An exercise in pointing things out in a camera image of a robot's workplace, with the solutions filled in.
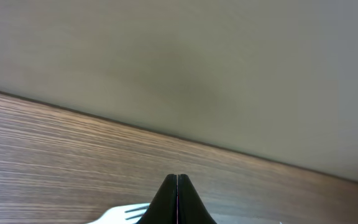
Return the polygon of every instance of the beige wall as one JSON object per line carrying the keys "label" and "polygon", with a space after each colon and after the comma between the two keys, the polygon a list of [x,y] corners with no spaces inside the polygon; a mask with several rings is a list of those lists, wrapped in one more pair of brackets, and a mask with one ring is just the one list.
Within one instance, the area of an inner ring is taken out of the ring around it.
{"label": "beige wall", "polygon": [[0,1],[0,90],[358,181],[358,1]]}

